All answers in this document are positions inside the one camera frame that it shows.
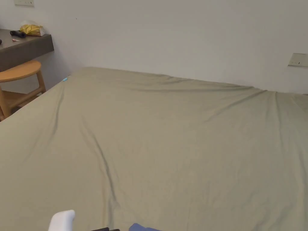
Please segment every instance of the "yellow bag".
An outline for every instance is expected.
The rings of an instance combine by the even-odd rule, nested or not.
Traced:
[[[20,28],[21,32],[25,32],[30,36],[43,36],[45,34],[45,30],[42,26],[25,24]]]

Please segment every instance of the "wall plate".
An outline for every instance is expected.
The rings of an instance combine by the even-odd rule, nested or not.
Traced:
[[[14,0],[17,6],[34,6],[34,0]]]
[[[289,66],[308,67],[308,54],[294,53]]]

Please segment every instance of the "white object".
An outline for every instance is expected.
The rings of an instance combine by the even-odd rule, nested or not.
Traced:
[[[294,53],[289,66],[308,67],[308,54]]]
[[[34,6],[34,0],[14,0],[17,6]]]
[[[75,211],[68,210],[53,215],[48,231],[72,231]]]

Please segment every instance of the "sheet wrinkle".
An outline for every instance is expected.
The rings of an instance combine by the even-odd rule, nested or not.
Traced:
[[[248,99],[252,99],[252,98],[254,98],[254,97],[256,97],[256,96],[258,96],[258,95],[260,95],[260,94],[262,94],[264,92],[267,92],[267,91],[264,90],[264,91],[256,92],[256,93],[251,94],[251,95],[249,95],[247,97],[244,97],[243,99],[239,99],[239,100],[237,100],[237,101],[235,101],[235,102],[233,102],[231,104],[228,104],[227,106],[224,106],[224,107],[218,109],[217,112],[212,114],[208,119],[204,120],[203,123],[210,122],[214,117],[222,114],[225,110],[230,109],[230,108],[232,108],[232,107],[234,107],[234,106],[236,106],[236,105],[238,105],[238,104],[240,104],[240,103],[242,103],[242,102],[244,102],[244,101],[246,101]]]
[[[36,136],[36,139],[35,139],[35,141],[34,141],[34,144],[32,145],[31,149],[29,149],[30,151],[28,151],[28,154],[26,155],[26,157],[23,159],[22,165],[25,164],[25,163],[29,160],[29,158],[32,156],[32,154],[34,153],[34,150],[35,150],[35,148],[36,148],[36,145],[37,145],[37,143],[38,143],[38,141],[39,141],[41,135],[42,135],[42,129],[40,129],[40,132],[39,132],[38,135]]]
[[[171,93],[171,92],[226,92],[226,91],[245,91],[249,88],[253,87],[244,87],[244,88],[216,88],[216,89],[138,89],[138,88],[131,88],[131,87],[125,87],[127,90],[132,91],[140,91],[140,92],[161,92],[161,93]]]
[[[50,136],[50,140],[52,140],[56,134],[56,131],[58,129],[58,122],[59,122],[59,111],[60,111],[60,107],[61,107],[61,104],[64,100],[64,85],[61,89],[61,94],[60,94],[60,98],[59,98],[59,101],[57,103],[57,108],[56,108],[56,111],[55,111],[55,120],[54,120],[54,125],[53,125],[53,129],[52,129],[52,132],[51,132],[51,136]]]
[[[82,120],[82,125],[83,125],[83,127],[85,128],[85,130],[87,132],[87,134],[85,134],[82,129],[80,130],[81,133],[82,133],[82,136],[83,136],[83,138],[85,140],[85,142],[87,143],[88,147],[91,150],[93,150],[93,152],[96,154],[97,151],[93,148],[92,144],[89,142],[88,136],[90,136],[92,138],[92,140],[94,141],[95,147],[98,150],[98,154],[101,156],[101,158],[103,160],[103,163],[104,163],[105,171],[102,169],[102,166],[100,164],[101,163],[100,158],[98,156],[96,156],[97,157],[97,162],[98,162],[98,165],[99,165],[99,169],[100,169],[101,173],[103,175],[104,175],[104,173],[106,173],[107,179],[109,181],[109,186],[110,187],[108,187],[108,188],[111,191],[111,198],[108,199],[108,207],[107,207],[108,214],[109,214],[109,216],[108,216],[109,217],[108,226],[109,227],[114,227],[113,209],[115,209],[116,207],[120,207],[120,204],[118,203],[118,200],[116,198],[116,194],[115,194],[115,190],[114,190],[114,184],[113,184],[113,181],[112,181],[109,165],[108,165],[108,162],[107,162],[107,160],[105,158],[103,150],[102,150],[100,144],[97,141],[97,138],[96,138],[95,134],[88,127],[85,118],[82,117],[81,120]]]
[[[298,105],[298,103],[296,102],[296,100],[295,100],[295,98],[292,96],[291,97],[291,100],[292,100],[292,102],[296,105],[296,106],[298,106],[300,109],[301,109],[301,111],[305,114],[305,115],[307,115],[307,112],[301,107],[301,106],[299,106]]]
[[[287,206],[283,207],[282,209],[280,209],[278,217],[270,225],[268,230],[277,229],[277,228],[278,228],[278,230],[280,230],[281,225],[282,225],[281,223],[289,215],[289,213],[291,212],[292,208],[293,208],[292,205],[287,205]]]

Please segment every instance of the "dark gray desk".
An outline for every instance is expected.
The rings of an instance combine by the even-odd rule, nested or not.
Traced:
[[[28,62],[54,50],[51,35],[19,38],[10,35],[10,30],[0,29],[0,72]]]

